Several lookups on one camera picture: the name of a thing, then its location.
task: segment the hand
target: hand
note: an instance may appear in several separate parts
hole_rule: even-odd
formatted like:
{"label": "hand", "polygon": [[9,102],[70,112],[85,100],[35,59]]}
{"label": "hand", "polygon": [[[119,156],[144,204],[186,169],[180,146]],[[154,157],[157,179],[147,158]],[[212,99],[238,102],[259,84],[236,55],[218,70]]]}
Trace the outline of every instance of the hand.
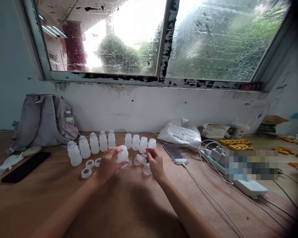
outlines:
{"label": "hand", "polygon": [[117,172],[124,164],[127,164],[127,161],[123,161],[119,164],[116,163],[117,155],[119,152],[123,151],[119,147],[108,148],[104,152],[103,158],[100,161],[98,170],[94,173],[95,179],[100,183],[106,183],[106,181]]}
{"label": "hand", "polygon": [[163,171],[162,156],[159,154],[156,148],[146,148],[146,155],[149,160],[150,170],[153,177],[157,182],[160,182],[166,178]]}

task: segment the window frame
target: window frame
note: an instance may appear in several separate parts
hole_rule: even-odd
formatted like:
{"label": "window frame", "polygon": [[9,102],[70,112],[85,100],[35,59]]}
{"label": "window frame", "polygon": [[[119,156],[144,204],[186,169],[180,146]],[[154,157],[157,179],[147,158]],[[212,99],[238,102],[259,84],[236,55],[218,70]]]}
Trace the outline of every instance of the window frame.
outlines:
{"label": "window frame", "polygon": [[[287,54],[295,40],[294,18],[289,10],[275,34],[273,40],[263,54],[250,82],[202,80],[190,78],[166,77],[168,62],[172,51],[173,33],[180,0],[167,0],[163,19],[161,39],[156,65],[156,75],[125,75],[103,74],[72,71],[52,71],[49,62],[41,20],[34,0],[23,0],[25,12],[34,39],[39,64],[42,68],[43,80],[75,81],[97,84],[127,84],[142,86],[159,86],[171,88],[216,89],[247,92],[269,92],[275,85],[278,75],[275,75],[283,57]],[[257,84],[257,90],[241,90],[244,85]]]}

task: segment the red pillar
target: red pillar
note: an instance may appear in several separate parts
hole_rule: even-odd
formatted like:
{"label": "red pillar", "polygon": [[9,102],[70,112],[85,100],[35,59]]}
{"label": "red pillar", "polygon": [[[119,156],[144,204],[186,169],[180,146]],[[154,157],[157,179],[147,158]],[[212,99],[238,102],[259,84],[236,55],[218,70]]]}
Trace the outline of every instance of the red pillar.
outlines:
{"label": "red pillar", "polygon": [[66,52],[67,52],[67,71],[86,72],[85,66],[79,64],[86,64],[86,56],[83,45],[82,31],[79,21],[66,21],[63,25],[65,38]]}

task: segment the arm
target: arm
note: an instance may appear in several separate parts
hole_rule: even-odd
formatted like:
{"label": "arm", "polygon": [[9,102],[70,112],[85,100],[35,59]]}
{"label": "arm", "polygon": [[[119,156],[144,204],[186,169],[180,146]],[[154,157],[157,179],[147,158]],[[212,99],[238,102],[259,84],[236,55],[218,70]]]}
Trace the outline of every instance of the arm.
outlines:
{"label": "arm", "polygon": [[155,148],[146,148],[146,150],[152,174],[166,194],[190,238],[220,238],[221,235],[187,202],[168,180],[163,171],[162,156],[160,156],[158,151]]}
{"label": "arm", "polygon": [[97,173],[93,173],[84,185],[42,223],[30,237],[61,238],[91,196],[98,191],[121,166],[127,163],[124,161],[116,164],[116,158],[120,151],[122,151],[122,149],[118,147],[109,148],[100,162]]}

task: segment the white wall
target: white wall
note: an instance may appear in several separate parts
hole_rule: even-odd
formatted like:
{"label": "white wall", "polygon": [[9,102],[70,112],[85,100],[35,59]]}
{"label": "white wall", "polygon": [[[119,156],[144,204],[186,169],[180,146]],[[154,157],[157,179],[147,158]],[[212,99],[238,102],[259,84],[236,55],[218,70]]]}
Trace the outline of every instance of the white wall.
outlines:
{"label": "white wall", "polygon": [[[258,99],[263,97],[259,93],[39,81],[19,7],[17,0],[0,1],[0,129],[12,128],[11,122],[20,118],[23,100],[30,93],[63,96],[81,131],[158,132],[177,117],[190,119],[192,125],[226,124],[238,117],[241,122],[252,118],[254,132],[265,114],[290,119],[298,112],[298,45],[266,99]],[[278,131],[287,132],[287,127]]]}

